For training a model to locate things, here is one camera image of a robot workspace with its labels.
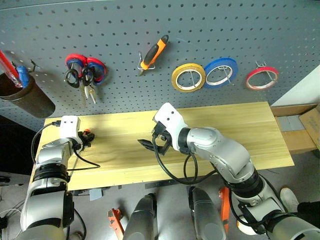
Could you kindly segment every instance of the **pen holder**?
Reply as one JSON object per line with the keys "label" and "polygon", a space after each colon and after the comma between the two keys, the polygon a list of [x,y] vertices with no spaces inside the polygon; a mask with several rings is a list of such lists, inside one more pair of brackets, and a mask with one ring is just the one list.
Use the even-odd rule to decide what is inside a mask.
{"label": "pen holder", "polygon": [[35,79],[30,80],[25,88],[15,87],[6,76],[0,75],[0,98],[22,108],[36,118],[43,119],[54,113],[56,106],[38,87]]}

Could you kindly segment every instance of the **wooden table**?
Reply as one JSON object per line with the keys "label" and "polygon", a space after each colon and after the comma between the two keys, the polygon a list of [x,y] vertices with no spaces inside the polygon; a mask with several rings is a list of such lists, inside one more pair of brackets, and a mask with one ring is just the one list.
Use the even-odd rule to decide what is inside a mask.
{"label": "wooden table", "polygon": [[[294,165],[267,102],[182,108],[179,112],[189,127],[214,127],[224,136],[244,145],[257,169]],[[158,165],[154,152],[146,150],[137,141],[151,140],[155,113],[142,111],[79,116],[80,131],[90,129],[95,134],[92,146],[85,148],[81,156],[100,164],[101,168],[74,171],[68,189],[91,189],[169,179]],[[48,118],[45,124],[59,119]],[[47,127],[42,133],[39,147],[58,138],[59,129]],[[182,178],[185,157],[170,148],[162,160],[174,175]],[[70,158],[69,168],[74,166],[75,159],[74,156]],[[200,176],[212,170],[208,160],[197,159]],[[76,167],[85,168],[89,165],[78,160]],[[190,160],[187,173],[192,176],[193,172],[194,165]]]}

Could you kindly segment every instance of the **concrete floor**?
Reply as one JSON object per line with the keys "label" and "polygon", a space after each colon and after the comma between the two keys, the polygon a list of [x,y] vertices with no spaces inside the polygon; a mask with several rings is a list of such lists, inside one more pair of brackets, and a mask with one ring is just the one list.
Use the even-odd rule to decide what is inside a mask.
{"label": "concrete floor", "polygon": [[[307,152],[294,155],[295,166],[260,170],[259,172],[274,185],[277,190],[283,186],[290,187],[300,202],[320,201],[320,168],[319,158],[313,153]],[[214,175],[198,184],[212,198],[217,208],[221,201],[218,190],[223,186],[221,179]],[[6,186],[2,188],[2,200],[0,211],[13,207],[21,201],[26,194],[24,186]],[[159,240],[195,240],[195,231],[190,215],[188,194],[185,185],[176,184],[158,188],[145,189],[145,183],[136,183],[110,187],[103,191],[104,196],[90,201],[89,196],[75,196],[74,206],[81,214],[87,227],[87,240],[116,240],[113,229],[109,227],[107,212],[111,208],[120,208],[125,228],[128,217],[136,204],[145,194],[157,195],[157,223]],[[236,227],[235,218],[230,214],[229,240],[266,240],[265,235],[248,236],[240,232]],[[77,217],[71,225],[71,232],[82,231]],[[9,219],[8,228],[3,232],[3,240],[12,240],[20,231],[19,214]]]}

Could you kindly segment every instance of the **pegboard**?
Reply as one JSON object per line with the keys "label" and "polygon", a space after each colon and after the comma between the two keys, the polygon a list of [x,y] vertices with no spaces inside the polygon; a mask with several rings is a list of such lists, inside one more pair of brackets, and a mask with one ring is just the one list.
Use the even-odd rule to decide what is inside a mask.
{"label": "pegboard", "polygon": [[[55,103],[52,117],[157,110],[279,99],[320,63],[320,2],[308,0],[16,0],[0,4],[0,48],[17,64],[39,66],[32,73]],[[139,53],[163,35],[169,44],[156,69],[138,76]],[[79,53],[100,59],[109,69],[95,88],[97,104],[83,107],[79,90],[63,81],[65,57]],[[237,61],[236,79],[221,88],[183,93],[171,84],[185,63],[203,67],[212,60]],[[264,61],[278,69],[268,90],[245,88],[246,75]],[[0,102],[0,114],[33,130],[42,119]]]}

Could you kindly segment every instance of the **red pen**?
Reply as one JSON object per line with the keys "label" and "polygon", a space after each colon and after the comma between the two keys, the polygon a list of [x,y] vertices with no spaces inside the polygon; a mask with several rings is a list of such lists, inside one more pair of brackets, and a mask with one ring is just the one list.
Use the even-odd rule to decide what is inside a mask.
{"label": "red pen", "polygon": [[22,84],[19,81],[19,74],[17,70],[1,50],[0,50],[0,68],[7,75],[7,77],[14,83],[14,85],[17,88],[22,88]]}

